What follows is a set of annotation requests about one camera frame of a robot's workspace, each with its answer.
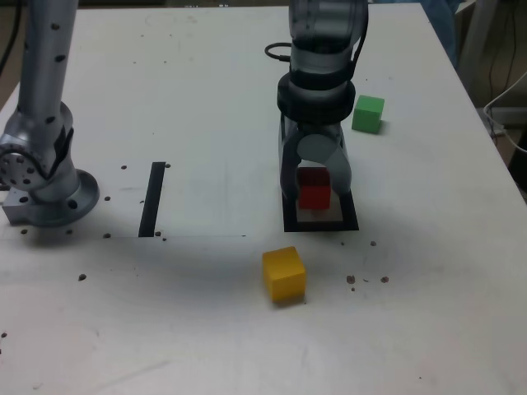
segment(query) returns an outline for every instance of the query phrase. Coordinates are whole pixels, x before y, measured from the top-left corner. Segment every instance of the black strip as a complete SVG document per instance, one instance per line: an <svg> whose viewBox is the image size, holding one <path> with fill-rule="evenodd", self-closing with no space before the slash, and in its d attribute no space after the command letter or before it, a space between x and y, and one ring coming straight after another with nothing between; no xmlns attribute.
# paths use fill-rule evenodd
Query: black strip
<svg viewBox="0 0 527 395"><path fill-rule="evenodd" d="M153 162L148 179L147 196L142 208L139 237L154 237L156 230L157 208L161 198L161 187L165 175L165 162Z"/></svg>
<svg viewBox="0 0 527 395"><path fill-rule="evenodd" d="M296 201L289 201L282 195L283 231L284 232L342 232L359 230L352 191L340 197L342 221L298 222L296 219Z"/></svg>

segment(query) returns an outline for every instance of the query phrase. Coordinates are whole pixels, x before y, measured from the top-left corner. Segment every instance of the red cube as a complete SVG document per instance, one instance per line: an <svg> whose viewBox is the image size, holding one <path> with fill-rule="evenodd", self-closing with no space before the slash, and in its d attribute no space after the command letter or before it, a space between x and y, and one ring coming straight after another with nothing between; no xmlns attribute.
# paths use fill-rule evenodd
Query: red cube
<svg viewBox="0 0 527 395"><path fill-rule="evenodd" d="M327 210L331 198L329 172L325 167L301 167L296 171L300 196L298 207L302 210Z"/></svg>

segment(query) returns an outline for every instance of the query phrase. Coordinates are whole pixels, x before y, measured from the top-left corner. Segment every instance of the black ring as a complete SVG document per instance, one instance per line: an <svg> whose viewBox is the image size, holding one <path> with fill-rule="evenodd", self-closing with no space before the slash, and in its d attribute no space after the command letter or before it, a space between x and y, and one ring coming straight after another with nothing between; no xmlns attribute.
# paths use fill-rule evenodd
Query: black ring
<svg viewBox="0 0 527 395"><path fill-rule="evenodd" d="M267 56L269 56L270 58L272 59L276 59L276 60L279 60L280 62L290 62L291 61L291 56L287 56L287 55L275 55L274 53L270 53L269 50L270 49L273 49L273 48L278 48L278 47L291 47L291 43L274 43L274 44L270 44L268 45L267 47L265 47L265 54Z"/></svg>

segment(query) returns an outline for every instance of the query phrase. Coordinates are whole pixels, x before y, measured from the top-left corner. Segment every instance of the green cube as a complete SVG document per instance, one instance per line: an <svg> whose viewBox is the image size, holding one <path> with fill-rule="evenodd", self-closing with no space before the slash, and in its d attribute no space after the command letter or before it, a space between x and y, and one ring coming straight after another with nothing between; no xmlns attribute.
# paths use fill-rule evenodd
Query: green cube
<svg viewBox="0 0 527 395"><path fill-rule="evenodd" d="M353 113L352 129L359 132L378 133L380 116L385 100L379 97L359 96Z"/></svg>

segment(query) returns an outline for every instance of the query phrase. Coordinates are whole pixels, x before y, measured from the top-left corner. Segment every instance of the yellow cube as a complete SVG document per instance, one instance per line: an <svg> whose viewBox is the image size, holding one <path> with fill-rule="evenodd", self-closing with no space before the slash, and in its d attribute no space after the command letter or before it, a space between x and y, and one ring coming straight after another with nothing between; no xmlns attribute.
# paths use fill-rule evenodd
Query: yellow cube
<svg viewBox="0 0 527 395"><path fill-rule="evenodd" d="M294 247L263 253L262 269L273 302L304 295L305 268Z"/></svg>

